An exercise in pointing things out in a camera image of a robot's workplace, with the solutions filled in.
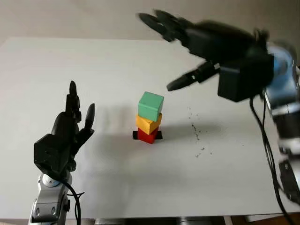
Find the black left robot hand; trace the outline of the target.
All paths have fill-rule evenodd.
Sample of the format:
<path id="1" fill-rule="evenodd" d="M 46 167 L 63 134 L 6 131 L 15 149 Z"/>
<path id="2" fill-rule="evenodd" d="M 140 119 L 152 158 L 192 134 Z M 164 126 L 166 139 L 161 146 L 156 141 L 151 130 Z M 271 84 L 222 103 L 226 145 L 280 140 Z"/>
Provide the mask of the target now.
<path id="1" fill-rule="evenodd" d="M 68 143 L 70 148 L 67 160 L 63 169 L 70 172 L 75 171 L 76 162 L 75 156 L 79 149 L 87 142 L 87 140 L 94 134 L 92 129 L 95 118 L 95 104 L 92 103 L 86 114 L 85 124 L 82 129 L 79 129 L 78 123 L 82 120 L 80 111 L 80 99 L 77 95 L 76 83 L 70 82 L 69 93 L 66 97 L 65 111 L 61 112 L 52 128 L 52 134 L 61 137 Z"/>

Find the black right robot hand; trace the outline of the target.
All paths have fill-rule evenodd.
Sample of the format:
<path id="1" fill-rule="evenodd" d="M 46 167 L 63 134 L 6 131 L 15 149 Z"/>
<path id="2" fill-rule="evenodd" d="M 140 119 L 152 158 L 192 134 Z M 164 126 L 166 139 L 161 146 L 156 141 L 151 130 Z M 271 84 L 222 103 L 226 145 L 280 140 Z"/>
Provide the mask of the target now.
<path id="1" fill-rule="evenodd" d="M 255 29 L 251 34 L 212 20 L 193 23 L 163 10 L 155 9 L 154 13 L 138 13 L 137 16 L 165 41 L 178 40 L 190 54 L 205 60 L 198 68 L 170 82 L 166 86 L 168 91 L 179 90 L 195 82 L 204 82 L 219 72 L 216 65 L 267 51 L 269 33 L 266 30 Z"/>

